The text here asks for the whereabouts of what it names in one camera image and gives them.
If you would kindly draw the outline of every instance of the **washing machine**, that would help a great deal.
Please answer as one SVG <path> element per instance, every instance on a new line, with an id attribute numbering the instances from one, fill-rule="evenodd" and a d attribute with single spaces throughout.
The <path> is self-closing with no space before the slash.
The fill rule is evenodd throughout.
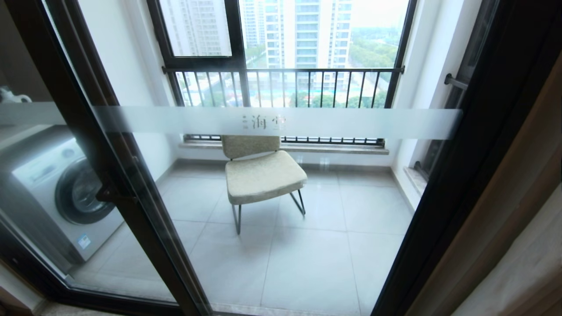
<path id="1" fill-rule="evenodd" d="M 123 223 L 96 199 L 102 184 L 66 127 L 51 127 L 0 154 L 4 222 L 61 272 L 85 263 Z"/>

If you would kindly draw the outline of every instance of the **beige upholstered chair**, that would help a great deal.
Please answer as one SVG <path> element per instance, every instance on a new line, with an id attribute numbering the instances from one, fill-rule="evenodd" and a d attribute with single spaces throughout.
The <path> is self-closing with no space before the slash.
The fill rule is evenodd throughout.
<path id="1" fill-rule="evenodd" d="M 230 158 L 226 164 L 226 187 L 232 204 L 236 232 L 240 234 L 242 204 L 259 202 L 291 194 L 302 215 L 301 188 L 307 180 L 306 173 L 285 151 L 279 150 L 277 136 L 221 136 L 224 155 Z M 253 154 L 273 151 L 257 158 L 233 160 Z M 293 195 L 298 191 L 301 203 Z M 238 205 L 238 219 L 235 205 Z"/>

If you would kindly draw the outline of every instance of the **balcony railing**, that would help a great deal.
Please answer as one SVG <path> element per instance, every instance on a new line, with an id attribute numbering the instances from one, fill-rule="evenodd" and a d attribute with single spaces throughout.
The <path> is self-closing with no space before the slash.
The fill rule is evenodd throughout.
<path id="1" fill-rule="evenodd" d="M 390 107 L 388 82 L 400 68 L 248 69 L 245 72 L 165 69 L 176 75 L 180 106 L 212 107 Z M 187 140 L 219 141 L 220 136 L 186 135 Z M 283 136 L 285 143 L 384 146 L 380 138 Z"/>

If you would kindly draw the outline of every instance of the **chair seat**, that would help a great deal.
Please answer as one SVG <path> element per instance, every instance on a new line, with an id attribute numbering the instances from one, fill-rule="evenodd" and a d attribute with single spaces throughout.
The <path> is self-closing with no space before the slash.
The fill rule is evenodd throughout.
<path id="1" fill-rule="evenodd" d="M 285 151 L 226 164 L 226 187 L 231 204 L 268 200 L 301 189 L 306 173 Z"/>

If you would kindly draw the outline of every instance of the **frosted window film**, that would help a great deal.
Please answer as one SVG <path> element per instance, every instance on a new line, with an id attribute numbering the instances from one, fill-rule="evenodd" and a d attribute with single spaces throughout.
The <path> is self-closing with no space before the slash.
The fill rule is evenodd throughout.
<path id="1" fill-rule="evenodd" d="M 49 103 L 1 105 L 0 124 L 64 124 Z M 449 139 L 462 111 L 106 106 L 94 107 L 94 113 L 106 132 Z"/>

